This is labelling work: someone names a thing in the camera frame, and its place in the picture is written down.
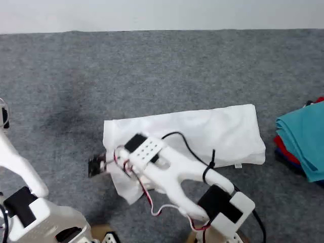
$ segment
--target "white wall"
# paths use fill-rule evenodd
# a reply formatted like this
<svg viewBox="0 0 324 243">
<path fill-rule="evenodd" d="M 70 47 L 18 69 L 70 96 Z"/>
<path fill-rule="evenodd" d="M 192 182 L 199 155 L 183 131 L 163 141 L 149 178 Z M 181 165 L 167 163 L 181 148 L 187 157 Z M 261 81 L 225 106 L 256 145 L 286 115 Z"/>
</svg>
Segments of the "white wall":
<svg viewBox="0 0 324 243">
<path fill-rule="evenodd" d="M 0 0 L 0 33 L 324 28 L 324 0 Z"/>
</svg>

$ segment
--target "gray carpet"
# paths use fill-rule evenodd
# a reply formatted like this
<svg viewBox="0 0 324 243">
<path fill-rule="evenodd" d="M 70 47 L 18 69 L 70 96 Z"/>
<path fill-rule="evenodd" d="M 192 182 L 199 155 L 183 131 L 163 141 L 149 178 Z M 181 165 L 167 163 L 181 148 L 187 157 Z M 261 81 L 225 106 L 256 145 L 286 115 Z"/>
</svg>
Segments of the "gray carpet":
<svg viewBox="0 0 324 243">
<path fill-rule="evenodd" d="M 256 203 L 268 242 L 323 242 L 324 189 L 274 159 L 275 119 L 324 93 L 324 30 L 68 32 L 0 35 L 0 96 L 8 136 L 50 189 L 49 200 L 110 223 L 121 241 L 184 242 L 173 209 L 152 217 L 145 198 L 128 206 L 109 176 L 87 178 L 101 152 L 104 119 L 253 103 L 266 162 L 218 171 Z M 1 170 L 0 190 L 23 183 Z M 198 200 L 207 189 L 183 183 Z M 153 193 L 159 206 L 165 196 Z M 261 230 L 251 216 L 251 242 Z"/>
</svg>

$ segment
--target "clothing label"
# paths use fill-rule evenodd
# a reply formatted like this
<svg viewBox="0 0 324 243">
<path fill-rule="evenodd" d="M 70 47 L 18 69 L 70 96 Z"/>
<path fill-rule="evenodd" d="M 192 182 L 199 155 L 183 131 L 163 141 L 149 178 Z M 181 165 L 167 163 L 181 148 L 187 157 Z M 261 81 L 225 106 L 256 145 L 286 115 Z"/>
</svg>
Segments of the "clothing label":
<svg viewBox="0 0 324 243">
<path fill-rule="evenodd" d="M 242 169 L 242 164 L 241 163 L 235 164 L 235 169 Z"/>
</svg>

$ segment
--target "wooden base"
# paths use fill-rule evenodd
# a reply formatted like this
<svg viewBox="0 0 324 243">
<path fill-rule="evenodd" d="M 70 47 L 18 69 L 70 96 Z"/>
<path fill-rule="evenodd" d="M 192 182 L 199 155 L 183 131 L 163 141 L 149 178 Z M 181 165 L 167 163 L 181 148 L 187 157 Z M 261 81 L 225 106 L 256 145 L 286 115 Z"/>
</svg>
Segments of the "wooden base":
<svg viewBox="0 0 324 243">
<path fill-rule="evenodd" d="M 106 233 L 112 231 L 108 224 L 102 225 L 95 225 L 91 227 L 92 237 L 94 239 L 100 240 L 102 242 L 103 238 L 105 237 Z"/>
</svg>

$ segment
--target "black plastic part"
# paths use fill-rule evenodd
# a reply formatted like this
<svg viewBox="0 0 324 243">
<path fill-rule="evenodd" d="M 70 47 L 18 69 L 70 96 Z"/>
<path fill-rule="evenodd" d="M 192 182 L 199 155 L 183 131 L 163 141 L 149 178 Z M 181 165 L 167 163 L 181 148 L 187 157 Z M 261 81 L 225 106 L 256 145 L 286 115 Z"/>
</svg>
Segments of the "black plastic part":
<svg viewBox="0 0 324 243">
<path fill-rule="evenodd" d="M 134 151 L 135 151 L 139 146 L 141 146 L 141 144 L 144 143 L 146 139 L 147 139 L 147 137 L 145 137 L 145 136 L 142 135 L 142 134 L 137 133 L 137 134 L 135 134 L 134 137 L 132 137 L 132 138 L 130 139 L 130 141 L 128 141 L 128 142 L 125 144 L 124 148 L 125 148 L 126 150 L 128 150 L 129 153 L 132 153 L 132 152 L 134 152 Z M 152 163 L 155 163 L 157 160 L 158 160 L 158 154 L 156 154 L 156 155 L 151 159 L 151 162 L 152 162 Z"/>
<path fill-rule="evenodd" d="M 82 231 L 82 229 L 78 228 L 78 227 L 65 229 L 65 230 L 61 231 L 60 233 L 58 233 L 55 238 L 56 238 L 57 242 L 59 242 L 59 243 L 68 243 L 74 237 L 76 237 L 78 234 L 80 234 L 81 231 Z"/>
<path fill-rule="evenodd" d="M 313 101 L 311 101 L 311 100 L 307 100 L 307 102 L 306 102 L 306 106 L 309 106 L 309 105 L 311 105 L 312 103 L 314 103 Z"/>
<path fill-rule="evenodd" d="M 102 161 L 106 161 L 106 154 L 95 155 L 92 159 L 88 162 L 88 177 L 94 177 L 96 175 L 101 174 L 104 171 L 101 171 L 100 164 Z"/>
<path fill-rule="evenodd" d="M 8 210 L 8 215 L 11 218 L 17 215 L 22 225 L 26 228 L 36 220 L 35 215 L 29 207 L 29 205 L 36 199 L 37 197 L 30 193 L 28 187 L 24 186 L 19 191 L 8 197 L 4 201 L 4 205 Z"/>
<path fill-rule="evenodd" d="M 6 109 L 2 108 L 2 116 L 4 118 L 3 123 L 5 123 L 8 119 L 8 112 Z M 10 127 L 9 121 L 4 125 L 4 129 L 8 129 Z"/>
<path fill-rule="evenodd" d="M 107 233 L 105 234 L 105 236 L 106 236 L 107 234 L 112 234 L 112 236 L 114 237 L 115 241 L 116 241 L 117 243 L 120 243 L 120 240 L 119 240 L 119 238 L 118 238 L 116 232 L 114 232 L 114 231 L 109 231 L 109 232 L 107 232 Z"/>
<path fill-rule="evenodd" d="M 231 204 L 230 200 L 231 195 L 217 185 L 212 185 L 198 201 L 198 205 L 207 212 L 210 221 L 222 213 L 233 223 L 236 223 L 243 213 Z"/>
</svg>

